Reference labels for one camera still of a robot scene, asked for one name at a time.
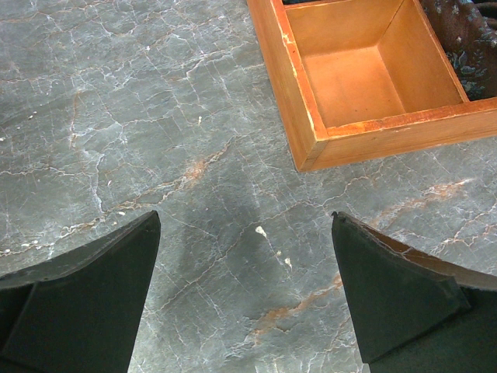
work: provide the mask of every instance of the patterned cloth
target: patterned cloth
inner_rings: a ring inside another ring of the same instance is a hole
[[[497,96],[497,0],[474,1],[420,0],[471,100]]]

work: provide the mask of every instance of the marble tabletop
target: marble tabletop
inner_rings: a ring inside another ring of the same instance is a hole
[[[494,138],[297,173],[244,0],[0,0],[0,274],[157,210],[129,372],[366,372],[332,212],[497,274]]]

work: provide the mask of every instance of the empty compartment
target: empty compartment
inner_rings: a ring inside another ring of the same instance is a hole
[[[417,0],[286,7],[326,127],[467,102]]]

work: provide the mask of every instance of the box side panel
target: box side panel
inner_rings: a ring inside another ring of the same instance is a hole
[[[467,102],[418,0],[405,0],[378,45],[405,111]]]
[[[315,127],[324,136],[326,129],[298,56],[283,3],[281,0],[248,0],[247,3],[295,165],[303,170],[314,162],[322,148],[315,149]]]
[[[312,169],[497,135],[497,99],[329,128]]]
[[[287,9],[301,55],[375,45],[402,0],[312,2]]]

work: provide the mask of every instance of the orange wooden box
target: orange wooden box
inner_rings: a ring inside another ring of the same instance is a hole
[[[418,0],[247,1],[298,170],[497,134]]]

